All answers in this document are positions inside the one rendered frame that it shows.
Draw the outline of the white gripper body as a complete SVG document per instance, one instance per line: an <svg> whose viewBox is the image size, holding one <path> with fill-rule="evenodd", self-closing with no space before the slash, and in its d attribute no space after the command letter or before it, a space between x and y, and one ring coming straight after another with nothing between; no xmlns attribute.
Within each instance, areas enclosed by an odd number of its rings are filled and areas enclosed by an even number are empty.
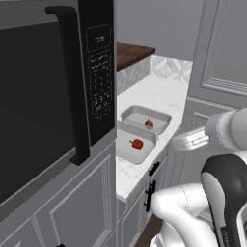
<svg viewBox="0 0 247 247"><path fill-rule="evenodd" d="M196 149L200 145L200 139L202 137L203 129L198 127L173 137L171 143L176 151L190 151Z"/></svg>

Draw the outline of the grey tupperware container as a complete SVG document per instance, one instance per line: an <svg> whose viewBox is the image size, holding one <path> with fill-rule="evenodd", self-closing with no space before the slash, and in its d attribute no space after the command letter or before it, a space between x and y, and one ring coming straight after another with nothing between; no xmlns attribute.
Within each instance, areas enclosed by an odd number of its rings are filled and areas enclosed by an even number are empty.
<svg viewBox="0 0 247 247"><path fill-rule="evenodd" d="M172 117L166 113L161 113L139 105L128 107L121 113L121 118L126 124L139 127L156 135L162 134L172 119ZM153 122L153 127L145 126L147 119Z"/></svg>
<svg viewBox="0 0 247 247"><path fill-rule="evenodd" d="M139 139L143 142L141 149L132 147L131 141ZM156 135L136 126L117 121L117 150L118 157L134 164L141 164L156 145Z"/></svg>

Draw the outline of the grey drawer front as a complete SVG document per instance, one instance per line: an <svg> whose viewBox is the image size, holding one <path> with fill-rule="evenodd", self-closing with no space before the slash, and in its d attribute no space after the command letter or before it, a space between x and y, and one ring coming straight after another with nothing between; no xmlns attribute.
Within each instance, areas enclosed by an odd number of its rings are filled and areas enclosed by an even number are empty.
<svg viewBox="0 0 247 247"><path fill-rule="evenodd" d="M139 196L143 193L143 191L147 189L149 187L149 184L152 183L154 180L156 181L156 188L155 188L156 190L158 190L163 186L163 179L166 170L168 151L169 151L169 145L167 145L162 150L162 152L154 159L154 161L147 169L147 171L141 176L141 178L136 183L136 185L134 186L131 193L126 199L127 207L133 205L138 200ZM149 170L153 167L153 164L155 164L156 162L160 162L160 165L155 171L155 173L152 175L152 177L150 177Z"/></svg>

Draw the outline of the dark wooden shelf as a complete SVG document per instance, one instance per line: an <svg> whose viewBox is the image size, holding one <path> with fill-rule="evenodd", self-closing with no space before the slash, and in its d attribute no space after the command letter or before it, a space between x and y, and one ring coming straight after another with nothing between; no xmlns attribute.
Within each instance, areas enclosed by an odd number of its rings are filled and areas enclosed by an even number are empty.
<svg viewBox="0 0 247 247"><path fill-rule="evenodd" d="M153 47L117 43L117 71L121 71L155 53Z"/></svg>

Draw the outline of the grey cupboard below microwave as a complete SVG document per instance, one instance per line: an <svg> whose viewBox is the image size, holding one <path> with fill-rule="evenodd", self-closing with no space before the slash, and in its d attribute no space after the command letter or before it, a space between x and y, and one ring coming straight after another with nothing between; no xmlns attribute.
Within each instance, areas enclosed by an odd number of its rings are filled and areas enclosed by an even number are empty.
<svg viewBox="0 0 247 247"><path fill-rule="evenodd" d="M0 247L117 247L115 147L90 167L13 231L0 230Z"/></svg>

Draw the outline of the black microwave oven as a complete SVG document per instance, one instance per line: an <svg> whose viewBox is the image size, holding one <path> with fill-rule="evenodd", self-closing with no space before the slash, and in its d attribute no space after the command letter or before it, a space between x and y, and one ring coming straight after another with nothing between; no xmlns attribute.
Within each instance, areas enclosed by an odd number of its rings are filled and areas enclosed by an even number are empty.
<svg viewBox="0 0 247 247"><path fill-rule="evenodd" d="M58 19L77 11L92 146L115 126L114 0L0 1L0 203L75 152Z"/></svg>

